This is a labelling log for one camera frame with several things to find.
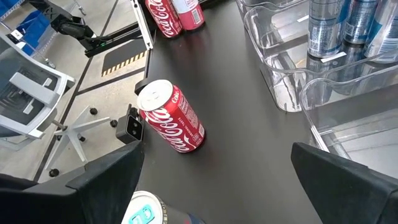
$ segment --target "can pull tab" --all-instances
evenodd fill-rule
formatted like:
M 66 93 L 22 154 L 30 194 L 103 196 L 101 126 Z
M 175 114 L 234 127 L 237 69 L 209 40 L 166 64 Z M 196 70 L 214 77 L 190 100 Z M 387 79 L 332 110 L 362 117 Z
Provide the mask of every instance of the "can pull tab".
M 145 205 L 130 218 L 129 224 L 148 224 L 153 219 L 155 219 L 155 213 L 152 211 L 150 205 Z

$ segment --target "gray floor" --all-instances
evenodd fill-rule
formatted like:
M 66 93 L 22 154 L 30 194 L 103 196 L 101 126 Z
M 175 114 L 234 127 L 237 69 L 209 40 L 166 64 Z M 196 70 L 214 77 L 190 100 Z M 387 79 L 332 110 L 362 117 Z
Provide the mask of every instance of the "gray floor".
M 67 6 L 73 1 L 53 0 L 53 2 L 59 6 Z M 115 1 L 80 0 L 79 3 L 87 13 L 87 15 L 84 16 L 86 23 L 99 35 L 103 30 Z M 11 28 L 15 28 L 17 23 L 33 10 L 34 9 L 28 4 L 23 6 L 6 19 L 7 25 Z M 74 8 L 72 14 L 80 17 L 82 16 L 77 7 Z M 128 0 L 119 0 L 104 34 L 114 32 L 133 22 L 136 22 L 136 18 L 131 3 Z M 110 75 L 102 77 L 101 69 L 103 60 L 106 53 L 110 51 L 111 50 L 93 57 L 79 91 L 145 66 L 146 58 L 144 57 Z M 53 38 L 51 44 L 45 51 L 45 56 L 57 66 L 57 70 L 75 78 L 76 82 L 80 79 L 88 61 L 88 58 L 84 55 L 84 48 L 80 43 L 71 37 L 61 34 L 57 34 Z M 87 117 L 87 121 L 108 116 L 113 119 L 118 119 L 125 114 L 129 103 L 135 104 L 136 95 L 133 89 L 135 83 L 142 80 L 143 76 L 143 72 L 141 72 L 101 88 L 91 90 L 82 95 L 78 95 L 72 104 L 65 124 L 67 125 L 68 122 L 72 121 L 88 105 L 98 108 L 99 113 L 96 116 Z M 61 102 L 58 104 L 57 120 L 60 120 L 62 117 L 75 87 L 76 85 L 63 96 Z M 18 152 L 0 149 L 0 173 L 32 180 L 50 144 L 54 131 L 55 126 L 49 127 L 46 130 L 46 135 L 42 139 L 34 141 Z M 121 142 L 114 137 L 114 129 L 108 123 L 89 130 L 83 133 L 83 135 L 87 140 L 82 146 L 89 160 L 96 159 L 122 145 Z M 73 147 L 68 146 L 67 148 L 69 148 L 69 150 L 66 150 L 54 165 L 54 167 L 60 169 L 61 173 L 68 172 L 82 165 Z M 48 173 L 44 171 L 40 176 L 40 182 L 48 179 Z

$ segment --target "white chair base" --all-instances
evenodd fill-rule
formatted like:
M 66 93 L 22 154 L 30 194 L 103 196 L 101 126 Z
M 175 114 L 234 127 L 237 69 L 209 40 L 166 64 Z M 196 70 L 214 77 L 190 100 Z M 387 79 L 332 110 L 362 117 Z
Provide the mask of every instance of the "white chair base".
M 77 117 L 77 119 L 75 120 L 75 122 L 73 122 L 73 124 L 67 126 L 65 130 L 59 130 L 54 132 L 54 135 L 62 137 L 58 145 L 56 146 L 55 150 L 53 150 L 53 152 L 51 153 L 49 161 L 44 167 L 45 170 L 51 170 L 52 166 L 54 165 L 54 162 L 59 158 L 63 150 L 69 144 L 69 142 L 72 143 L 81 161 L 87 163 L 86 155 L 83 152 L 83 149 L 81 148 L 81 144 L 79 141 L 79 139 L 81 138 L 80 133 L 82 133 L 83 131 L 87 131 L 91 128 L 94 128 L 105 122 L 111 121 L 111 118 L 108 117 L 84 123 L 84 120 L 89 111 L 90 107 L 87 106 L 86 109 L 80 113 L 79 117 Z

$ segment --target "coca-cola logo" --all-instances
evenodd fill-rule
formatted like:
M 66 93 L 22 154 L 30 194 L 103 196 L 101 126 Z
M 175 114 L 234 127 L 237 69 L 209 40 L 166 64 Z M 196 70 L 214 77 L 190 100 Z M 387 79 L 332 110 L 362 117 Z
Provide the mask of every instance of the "coca-cola logo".
M 167 37 L 178 34 L 178 31 L 174 28 L 172 18 L 168 14 L 168 9 L 164 7 L 162 0 L 148 0 L 147 5 L 156 23 L 163 28 L 162 32 Z
M 180 96 L 180 93 L 179 93 L 178 91 L 176 91 L 176 92 L 174 93 L 173 98 L 172 98 L 172 102 L 173 102 L 173 103 L 177 103 L 178 97 L 179 97 L 179 96 Z
M 181 135 L 183 133 L 181 128 L 178 128 L 178 124 L 173 122 L 174 119 L 171 117 L 169 112 L 165 108 L 159 108 L 154 111 L 144 112 L 148 121 L 151 121 L 155 124 L 151 126 L 169 143 L 173 146 L 173 148 L 177 151 L 186 152 L 189 151 L 190 148 L 187 144 L 195 147 L 193 144 L 189 142 L 189 138 L 184 134 L 183 139 Z

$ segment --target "can lid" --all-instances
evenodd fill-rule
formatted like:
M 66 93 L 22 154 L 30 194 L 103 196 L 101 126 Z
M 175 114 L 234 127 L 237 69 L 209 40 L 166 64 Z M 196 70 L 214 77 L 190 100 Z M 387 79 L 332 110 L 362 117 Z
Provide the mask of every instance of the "can lid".
M 163 106 L 173 94 L 173 84 L 156 80 L 145 86 L 138 95 L 137 105 L 143 111 L 153 111 Z
M 157 224 L 163 222 L 163 210 L 159 199 L 152 193 L 137 191 L 132 195 L 122 224 Z

